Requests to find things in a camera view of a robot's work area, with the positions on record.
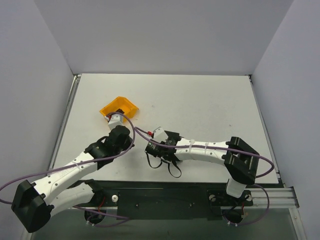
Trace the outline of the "yellow plastic bin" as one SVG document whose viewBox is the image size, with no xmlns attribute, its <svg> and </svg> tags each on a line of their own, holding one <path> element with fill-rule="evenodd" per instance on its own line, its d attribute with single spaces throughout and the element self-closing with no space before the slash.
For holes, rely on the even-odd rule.
<svg viewBox="0 0 320 240">
<path fill-rule="evenodd" d="M 124 111 L 124 115 L 129 119 L 132 119 L 139 110 L 139 108 L 126 97 L 118 96 L 100 109 L 99 113 L 105 118 L 105 116 L 111 115 L 111 112 L 116 112 L 118 109 L 122 109 Z"/>
</svg>

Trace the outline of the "black credit card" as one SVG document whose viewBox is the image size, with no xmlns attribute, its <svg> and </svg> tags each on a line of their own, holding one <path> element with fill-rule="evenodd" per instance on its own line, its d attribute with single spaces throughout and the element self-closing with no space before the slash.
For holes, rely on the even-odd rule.
<svg viewBox="0 0 320 240">
<path fill-rule="evenodd" d="M 124 114 L 124 111 L 123 111 L 122 109 L 120 109 L 120 108 L 117 109 L 116 112 L 117 112 L 117 113 L 120 113 L 120 114 Z"/>
</svg>

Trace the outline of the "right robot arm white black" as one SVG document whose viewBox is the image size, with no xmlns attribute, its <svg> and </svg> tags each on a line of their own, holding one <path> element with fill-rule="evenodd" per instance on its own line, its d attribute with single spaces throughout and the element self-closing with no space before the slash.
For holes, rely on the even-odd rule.
<svg viewBox="0 0 320 240">
<path fill-rule="evenodd" d="M 205 142 L 186 139 L 177 132 L 155 130 L 145 152 L 163 163 L 178 166 L 179 162 L 194 160 L 217 164 L 227 169 L 230 177 L 224 201 L 236 204 L 246 186 L 255 183 L 259 165 L 259 153 L 239 137 L 223 142 Z"/>
</svg>

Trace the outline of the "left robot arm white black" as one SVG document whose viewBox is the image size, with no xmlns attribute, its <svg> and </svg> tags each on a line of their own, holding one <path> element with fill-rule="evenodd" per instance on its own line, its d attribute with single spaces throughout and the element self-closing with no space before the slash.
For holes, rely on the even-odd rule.
<svg viewBox="0 0 320 240">
<path fill-rule="evenodd" d="M 127 127 L 116 126 L 65 166 L 34 182 L 21 182 L 15 191 L 12 211 L 27 232 L 34 233 L 61 211 L 84 203 L 99 205 L 103 200 L 102 188 L 93 180 L 81 179 L 125 154 L 133 142 Z"/>
</svg>

